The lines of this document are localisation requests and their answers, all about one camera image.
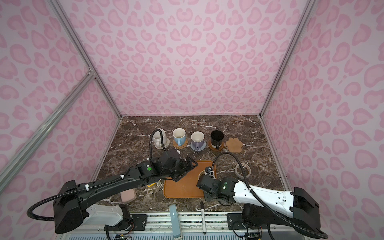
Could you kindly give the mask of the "brown paw shaped coaster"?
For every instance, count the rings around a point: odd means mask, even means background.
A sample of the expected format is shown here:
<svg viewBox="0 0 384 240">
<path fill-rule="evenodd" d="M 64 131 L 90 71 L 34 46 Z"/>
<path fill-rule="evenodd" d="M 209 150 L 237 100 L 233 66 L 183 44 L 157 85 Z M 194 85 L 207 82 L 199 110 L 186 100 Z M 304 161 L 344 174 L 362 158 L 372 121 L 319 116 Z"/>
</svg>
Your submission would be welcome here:
<svg viewBox="0 0 384 240">
<path fill-rule="evenodd" d="M 240 153 L 243 149 L 243 142 L 241 142 L 238 138 L 229 138 L 229 140 L 226 141 L 226 146 L 229 152 Z"/>
</svg>

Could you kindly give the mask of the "rattan round coaster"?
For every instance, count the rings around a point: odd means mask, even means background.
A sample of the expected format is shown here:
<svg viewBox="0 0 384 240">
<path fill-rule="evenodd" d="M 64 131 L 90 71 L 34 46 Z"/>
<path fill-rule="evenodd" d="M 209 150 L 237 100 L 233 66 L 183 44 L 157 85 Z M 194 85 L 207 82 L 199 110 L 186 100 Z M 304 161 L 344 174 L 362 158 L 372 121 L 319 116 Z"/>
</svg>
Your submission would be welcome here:
<svg viewBox="0 0 384 240">
<path fill-rule="evenodd" d="M 173 140 L 173 147 L 176 148 L 177 150 L 184 149 L 187 147 L 187 145 L 188 145 L 188 140 L 185 140 L 184 144 L 181 146 L 179 146 L 178 143 L 175 140 Z"/>
</svg>

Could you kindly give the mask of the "brown wooden round coaster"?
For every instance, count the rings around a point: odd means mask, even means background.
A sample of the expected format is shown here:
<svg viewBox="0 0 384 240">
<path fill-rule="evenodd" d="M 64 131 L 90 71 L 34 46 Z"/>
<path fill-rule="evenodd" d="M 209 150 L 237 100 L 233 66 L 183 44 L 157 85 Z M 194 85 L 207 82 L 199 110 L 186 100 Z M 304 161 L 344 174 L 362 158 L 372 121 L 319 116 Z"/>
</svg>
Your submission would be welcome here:
<svg viewBox="0 0 384 240">
<path fill-rule="evenodd" d="M 225 143 L 222 143 L 219 146 L 219 148 L 217 148 L 216 146 L 213 146 L 211 142 L 208 143 L 208 146 L 209 146 L 210 150 L 212 150 L 214 152 L 219 152 L 219 151 L 222 151 L 224 149 Z"/>
</svg>

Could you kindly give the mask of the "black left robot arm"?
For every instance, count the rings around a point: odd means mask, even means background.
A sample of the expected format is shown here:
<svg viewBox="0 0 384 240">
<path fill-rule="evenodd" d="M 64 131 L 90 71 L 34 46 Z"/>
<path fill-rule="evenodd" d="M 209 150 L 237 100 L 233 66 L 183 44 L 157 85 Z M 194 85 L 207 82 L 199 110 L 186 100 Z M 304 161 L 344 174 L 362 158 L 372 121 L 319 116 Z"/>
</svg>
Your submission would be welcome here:
<svg viewBox="0 0 384 240">
<path fill-rule="evenodd" d="M 55 233 L 64 234 L 78 228 L 90 216 L 87 209 L 105 198 L 162 179 L 178 182 L 197 166 L 198 163 L 190 157 L 162 157 L 141 162 L 124 174 L 104 180 L 83 184 L 68 181 L 53 203 Z"/>
</svg>

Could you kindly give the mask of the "grey blue round coaster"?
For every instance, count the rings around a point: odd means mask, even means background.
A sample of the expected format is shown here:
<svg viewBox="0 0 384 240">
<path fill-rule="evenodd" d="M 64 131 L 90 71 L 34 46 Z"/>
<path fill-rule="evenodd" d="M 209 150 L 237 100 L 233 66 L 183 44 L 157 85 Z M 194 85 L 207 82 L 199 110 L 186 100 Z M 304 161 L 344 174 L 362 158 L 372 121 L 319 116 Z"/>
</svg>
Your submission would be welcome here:
<svg viewBox="0 0 384 240">
<path fill-rule="evenodd" d="M 204 150 L 206 148 L 206 145 L 207 144 L 205 141 L 201 141 L 199 143 L 192 141 L 190 147 L 195 152 L 201 152 L 202 150 Z"/>
</svg>

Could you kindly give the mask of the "black mug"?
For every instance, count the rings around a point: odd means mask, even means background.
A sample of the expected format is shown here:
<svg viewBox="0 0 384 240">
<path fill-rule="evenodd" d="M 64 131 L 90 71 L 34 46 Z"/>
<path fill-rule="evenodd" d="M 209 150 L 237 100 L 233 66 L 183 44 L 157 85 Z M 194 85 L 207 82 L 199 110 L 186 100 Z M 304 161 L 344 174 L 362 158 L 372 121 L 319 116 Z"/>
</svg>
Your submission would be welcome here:
<svg viewBox="0 0 384 240">
<path fill-rule="evenodd" d="M 216 146 L 217 148 L 219 148 L 219 146 L 223 143 L 224 137 L 225 135 L 222 131 L 214 130 L 211 132 L 210 141 L 213 146 Z"/>
</svg>

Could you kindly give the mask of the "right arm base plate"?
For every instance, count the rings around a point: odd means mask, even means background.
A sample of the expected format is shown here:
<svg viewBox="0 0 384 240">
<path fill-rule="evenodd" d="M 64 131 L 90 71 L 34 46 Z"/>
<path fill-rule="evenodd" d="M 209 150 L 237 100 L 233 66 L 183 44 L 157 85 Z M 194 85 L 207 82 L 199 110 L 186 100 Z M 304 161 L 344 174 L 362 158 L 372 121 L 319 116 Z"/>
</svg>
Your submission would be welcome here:
<svg viewBox="0 0 384 240">
<path fill-rule="evenodd" d="M 242 213 L 227 213 L 226 216 L 229 230 L 247 230 L 242 220 Z"/>
</svg>

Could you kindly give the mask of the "beige woven round coaster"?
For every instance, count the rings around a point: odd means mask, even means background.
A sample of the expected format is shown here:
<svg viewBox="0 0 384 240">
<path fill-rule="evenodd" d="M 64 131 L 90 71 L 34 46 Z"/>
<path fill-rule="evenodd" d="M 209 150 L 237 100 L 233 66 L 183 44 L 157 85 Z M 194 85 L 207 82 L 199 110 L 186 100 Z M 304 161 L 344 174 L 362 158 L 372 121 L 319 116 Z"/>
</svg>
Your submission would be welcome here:
<svg viewBox="0 0 384 240">
<path fill-rule="evenodd" d="M 161 150 L 163 148 L 162 141 L 160 139 L 153 139 L 155 148 Z M 170 140 L 166 138 L 164 141 L 164 148 L 167 148 L 170 144 Z"/>
</svg>

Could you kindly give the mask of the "white speckled mug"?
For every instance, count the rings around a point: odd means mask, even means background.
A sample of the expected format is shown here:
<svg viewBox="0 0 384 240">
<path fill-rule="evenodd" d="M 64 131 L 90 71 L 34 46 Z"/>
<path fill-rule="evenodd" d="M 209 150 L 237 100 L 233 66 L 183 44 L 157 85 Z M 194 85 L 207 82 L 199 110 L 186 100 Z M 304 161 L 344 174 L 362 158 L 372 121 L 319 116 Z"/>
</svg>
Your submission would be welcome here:
<svg viewBox="0 0 384 240">
<path fill-rule="evenodd" d="M 161 140 L 161 134 L 160 134 L 159 131 L 156 131 L 156 132 L 155 132 L 155 134 L 154 134 L 153 137 L 152 137 L 152 140 L 153 140 L 153 139 L 160 139 L 160 140 L 163 141 L 163 143 L 164 143 L 164 141 L 165 141 L 166 138 L 168 138 L 168 137 L 167 137 L 167 135 L 166 135 L 165 130 L 160 129 L 160 131 L 162 132 L 163 140 Z"/>
</svg>

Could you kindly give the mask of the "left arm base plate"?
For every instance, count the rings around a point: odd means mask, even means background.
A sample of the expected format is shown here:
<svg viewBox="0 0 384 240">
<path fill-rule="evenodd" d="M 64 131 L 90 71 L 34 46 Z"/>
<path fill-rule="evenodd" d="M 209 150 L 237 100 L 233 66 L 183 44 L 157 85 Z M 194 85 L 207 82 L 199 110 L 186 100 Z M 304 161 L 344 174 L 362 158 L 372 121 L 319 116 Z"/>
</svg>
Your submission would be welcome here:
<svg viewBox="0 0 384 240">
<path fill-rule="evenodd" d="M 117 231 L 144 231 L 147 224 L 148 215 L 123 215 L 123 219 L 114 226 L 105 225 L 105 232 L 117 232 Z"/>
</svg>

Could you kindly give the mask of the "light blue mug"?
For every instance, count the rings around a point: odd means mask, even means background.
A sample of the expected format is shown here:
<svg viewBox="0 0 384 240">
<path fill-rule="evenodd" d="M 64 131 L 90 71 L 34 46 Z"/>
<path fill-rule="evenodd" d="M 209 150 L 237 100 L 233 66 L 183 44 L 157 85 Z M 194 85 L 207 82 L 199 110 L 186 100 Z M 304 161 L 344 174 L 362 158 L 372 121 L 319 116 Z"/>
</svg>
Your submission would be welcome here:
<svg viewBox="0 0 384 240">
<path fill-rule="evenodd" d="M 182 128 L 177 128 L 173 131 L 173 137 L 178 145 L 181 146 L 186 140 L 186 131 Z"/>
</svg>

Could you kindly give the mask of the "white mug purple handle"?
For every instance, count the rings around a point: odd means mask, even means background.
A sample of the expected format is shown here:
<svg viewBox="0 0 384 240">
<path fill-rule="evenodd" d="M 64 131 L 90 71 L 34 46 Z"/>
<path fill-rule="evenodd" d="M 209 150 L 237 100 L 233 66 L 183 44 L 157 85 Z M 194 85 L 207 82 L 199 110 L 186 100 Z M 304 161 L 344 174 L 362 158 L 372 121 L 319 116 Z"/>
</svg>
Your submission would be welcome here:
<svg viewBox="0 0 384 240">
<path fill-rule="evenodd" d="M 194 141 L 199 143 L 201 141 L 205 141 L 205 135 L 202 132 L 194 132 L 191 135 L 191 142 Z"/>
</svg>

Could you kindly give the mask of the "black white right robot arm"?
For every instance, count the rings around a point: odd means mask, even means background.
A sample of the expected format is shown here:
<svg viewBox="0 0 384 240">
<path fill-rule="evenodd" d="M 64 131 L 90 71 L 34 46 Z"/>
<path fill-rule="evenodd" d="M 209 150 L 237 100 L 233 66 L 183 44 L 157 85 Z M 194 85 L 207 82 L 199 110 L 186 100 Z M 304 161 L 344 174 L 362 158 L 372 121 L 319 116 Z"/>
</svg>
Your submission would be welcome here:
<svg viewBox="0 0 384 240">
<path fill-rule="evenodd" d="M 249 225 L 285 225 L 310 238 L 328 237 L 321 230 L 319 203 L 302 188 L 268 190 L 232 178 L 220 181 L 208 176 L 200 177 L 197 187 L 206 201 L 244 204 L 242 218 Z"/>
</svg>

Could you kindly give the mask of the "cream yellow mug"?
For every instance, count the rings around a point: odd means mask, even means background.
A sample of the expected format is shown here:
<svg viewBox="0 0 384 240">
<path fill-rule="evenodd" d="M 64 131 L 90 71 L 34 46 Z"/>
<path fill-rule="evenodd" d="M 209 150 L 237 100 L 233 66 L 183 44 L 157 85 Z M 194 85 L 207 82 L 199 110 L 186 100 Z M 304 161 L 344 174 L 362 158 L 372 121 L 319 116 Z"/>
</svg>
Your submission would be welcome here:
<svg viewBox="0 0 384 240">
<path fill-rule="evenodd" d="M 201 172 L 198 174 L 197 180 L 199 180 L 202 176 L 208 176 L 209 174 L 210 174 L 210 172 L 207 172 L 207 171 L 201 171 Z"/>
</svg>

